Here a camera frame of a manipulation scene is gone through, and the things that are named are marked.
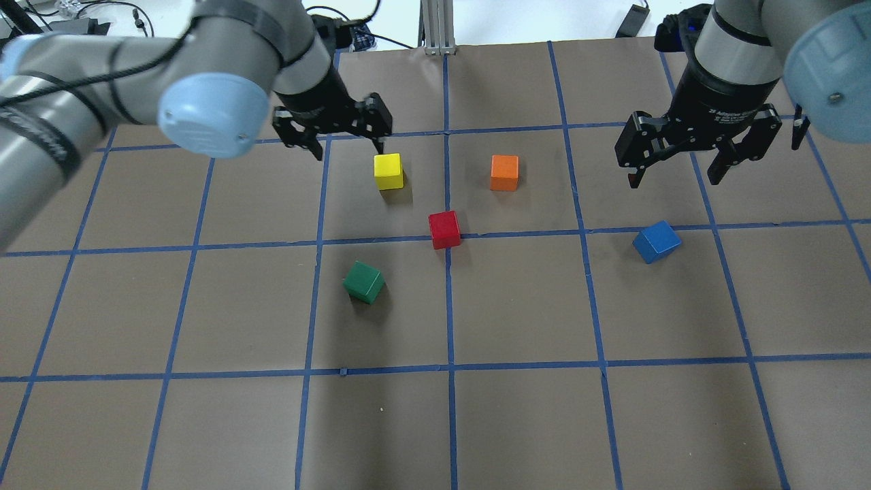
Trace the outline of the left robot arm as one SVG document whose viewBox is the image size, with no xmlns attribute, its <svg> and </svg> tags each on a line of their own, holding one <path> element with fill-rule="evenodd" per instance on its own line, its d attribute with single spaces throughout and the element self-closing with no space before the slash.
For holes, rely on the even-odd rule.
<svg viewBox="0 0 871 490">
<path fill-rule="evenodd" d="M 378 93 L 349 96 L 337 42 L 299 1 L 196 1 L 178 38 L 25 35 L 2 52 L 2 251 L 118 125 L 156 125 L 187 151 L 247 153 L 274 109 L 281 142 L 323 157 L 319 135 L 366 137 L 393 117 Z"/>
</svg>

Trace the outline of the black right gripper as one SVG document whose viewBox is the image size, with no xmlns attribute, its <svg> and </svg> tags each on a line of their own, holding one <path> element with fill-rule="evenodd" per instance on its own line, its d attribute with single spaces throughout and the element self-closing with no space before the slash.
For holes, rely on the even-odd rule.
<svg viewBox="0 0 871 490">
<path fill-rule="evenodd" d="M 699 65 L 685 66 L 667 112 L 632 112 L 615 143 L 629 187 L 638 189 L 650 167 L 682 152 L 716 150 L 706 171 L 712 186 L 731 168 L 765 157 L 783 125 L 768 102 L 776 84 L 735 84 Z"/>
</svg>

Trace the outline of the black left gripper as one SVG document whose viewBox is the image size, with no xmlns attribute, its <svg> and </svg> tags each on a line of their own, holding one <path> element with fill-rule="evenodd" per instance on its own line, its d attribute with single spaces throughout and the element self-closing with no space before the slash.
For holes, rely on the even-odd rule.
<svg viewBox="0 0 871 490">
<path fill-rule="evenodd" d="M 385 139 L 394 133 L 394 118 L 383 97 L 368 93 L 353 99 L 333 66 L 313 88 L 300 94 L 278 93 L 280 105 L 273 109 L 272 127 L 289 148 L 303 148 L 323 161 L 320 135 L 348 133 L 366 137 L 376 154 L 384 154 Z"/>
</svg>

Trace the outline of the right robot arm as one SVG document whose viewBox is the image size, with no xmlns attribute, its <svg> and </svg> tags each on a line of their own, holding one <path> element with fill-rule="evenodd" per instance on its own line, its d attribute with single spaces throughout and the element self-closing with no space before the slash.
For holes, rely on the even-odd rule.
<svg viewBox="0 0 871 490">
<path fill-rule="evenodd" d="M 792 148 L 810 127 L 837 142 L 869 142 L 868 1 L 714 1 L 666 16 L 658 52 L 687 58 L 663 116 L 637 111 L 614 146 L 629 186 L 677 153 L 716 151 L 712 185 L 758 161 L 782 127 L 768 97 L 784 84 L 794 104 Z"/>
</svg>

